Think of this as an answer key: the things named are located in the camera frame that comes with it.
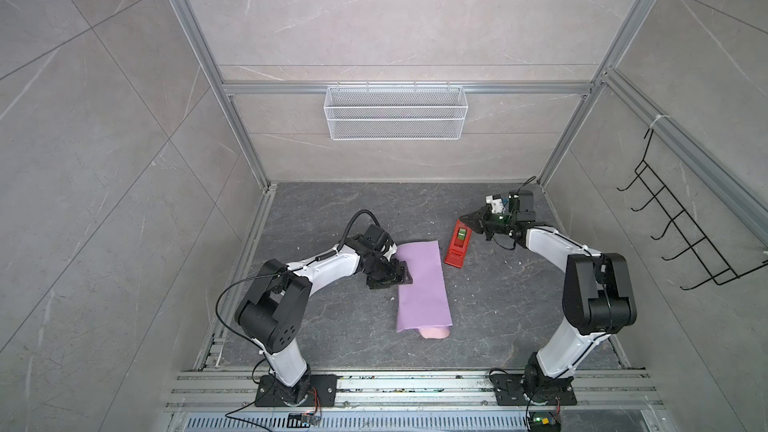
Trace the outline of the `red tape dispenser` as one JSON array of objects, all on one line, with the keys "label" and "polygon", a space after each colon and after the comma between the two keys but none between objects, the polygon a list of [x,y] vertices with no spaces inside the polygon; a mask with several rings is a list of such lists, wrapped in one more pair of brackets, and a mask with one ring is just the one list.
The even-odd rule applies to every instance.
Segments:
[{"label": "red tape dispenser", "polygon": [[461,220],[455,224],[448,250],[444,259],[446,265],[462,268],[469,248],[472,230]]}]

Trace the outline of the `pink wrapping paper sheet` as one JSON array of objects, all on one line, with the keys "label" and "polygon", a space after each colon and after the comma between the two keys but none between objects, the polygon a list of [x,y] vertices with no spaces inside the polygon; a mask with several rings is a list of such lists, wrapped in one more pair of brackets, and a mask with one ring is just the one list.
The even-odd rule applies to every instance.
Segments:
[{"label": "pink wrapping paper sheet", "polygon": [[398,247],[412,283],[398,287],[397,332],[417,331],[425,339],[445,339],[453,326],[437,241]]}]

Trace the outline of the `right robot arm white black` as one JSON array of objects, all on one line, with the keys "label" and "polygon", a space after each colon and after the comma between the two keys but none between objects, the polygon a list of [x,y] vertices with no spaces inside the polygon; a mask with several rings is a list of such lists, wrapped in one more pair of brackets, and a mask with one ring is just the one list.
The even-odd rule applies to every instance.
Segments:
[{"label": "right robot arm white black", "polygon": [[536,219],[534,195],[518,189],[491,195],[460,221],[488,241],[505,235],[564,273],[564,318],[548,343],[533,353],[521,374],[502,376],[501,399],[515,404],[572,405],[578,366],[610,336],[635,323],[638,315],[626,259],[579,244]]}]

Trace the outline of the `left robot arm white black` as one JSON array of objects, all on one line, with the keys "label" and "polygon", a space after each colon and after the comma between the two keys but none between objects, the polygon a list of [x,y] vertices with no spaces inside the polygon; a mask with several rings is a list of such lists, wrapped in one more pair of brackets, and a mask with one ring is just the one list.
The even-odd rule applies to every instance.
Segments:
[{"label": "left robot arm white black", "polygon": [[356,235],[346,229],[339,243],[311,258],[263,264],[246,291],[234,321],[258,346],[274,374],[275,387],[297,403],[310,387],[310,366],[296,337],[310,298],[334,282],[356,274],[371,290],[413,282],[407,263],[395,257],[397,245],[381,226]]}]

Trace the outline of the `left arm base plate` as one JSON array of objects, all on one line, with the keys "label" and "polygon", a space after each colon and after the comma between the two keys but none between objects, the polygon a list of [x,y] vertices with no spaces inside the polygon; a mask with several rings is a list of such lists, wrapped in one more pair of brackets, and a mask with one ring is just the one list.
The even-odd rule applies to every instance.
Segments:
[{"label": "left arm base plate", "polygon": [[259,379],[256,407],[306,406],[321,408],[335,404],[339,377],[330,374],[310,374],[302,377],[294,386],[287,386],[273,375]]}]

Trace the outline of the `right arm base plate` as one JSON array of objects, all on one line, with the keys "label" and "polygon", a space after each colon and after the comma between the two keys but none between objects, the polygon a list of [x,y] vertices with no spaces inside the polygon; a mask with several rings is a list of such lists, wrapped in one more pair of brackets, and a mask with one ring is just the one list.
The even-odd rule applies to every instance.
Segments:
[{"label": "right arm base plate", "polygon": [[553,379],[526,374],[492,372],[489,375],[499,406],[575,406],[572,377]]}]

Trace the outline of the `aluminium rail base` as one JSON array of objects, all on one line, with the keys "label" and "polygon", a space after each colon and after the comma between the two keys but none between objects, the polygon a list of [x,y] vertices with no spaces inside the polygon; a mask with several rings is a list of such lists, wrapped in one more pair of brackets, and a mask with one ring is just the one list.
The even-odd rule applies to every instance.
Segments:
[{"label": "aluminium rail base", "polygon": [[493,370],[322,370],[298,406],[247,369],[181,372],[163,400],[170,431],[672,431],[643,370],[578,373],[563,393],[527,399]]}]

